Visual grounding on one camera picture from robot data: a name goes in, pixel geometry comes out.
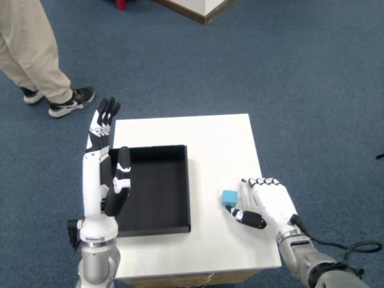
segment red object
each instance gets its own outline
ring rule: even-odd
[[[127,0],[116,0],[116,6],[119,10],[125,10],[127,7]]]

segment beige pants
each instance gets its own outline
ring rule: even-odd
[[[40,0],[0,0],[0,69],[17,86],[40,90],[51,102],[72,97]]]

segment white sole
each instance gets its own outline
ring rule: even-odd
[[[83,109],[84,107],[88,106],[93,101],[94,98],[95,98],[95,92],[93,93],[92,97],[85,103],[77,105],[76,107],[63,108],[59,111],[54,111],[50,108],[48,110],[48,114],[49,114],[49,116],[54,117],[54,118],[63,117],[64,115],[69,114],[72,111],[75,111],[77,109]]]
[[[37,102],[40,101],[44,97],[44,94],[41,93],[40,91],[37,92],[37,94],[33,97],[26,97],[24,96],[24,102],[28,105],[33,105],[36,104]]]

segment robotic finger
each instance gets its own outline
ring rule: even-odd
[[[131,188],[131,158],[130,150],[122,147],[119,150],[116,174],[113,178],[113,185],[105,200],[105,213],[107,216],[117,216],[127,198]]]
[[[233,208],[230,205],[227,205],[226,209],[235,218],[237,222],[258,229],[264,229],[266,227],[266,222],[264,221],[262,216],[256,212],[243,211],[240,209]]]

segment person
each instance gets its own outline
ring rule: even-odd
[[[0,69],[21,88],[27,104],[46,97],[54,118],[84,108],[95,97],[91,87],[70,88],[40,0],[0,0]]]

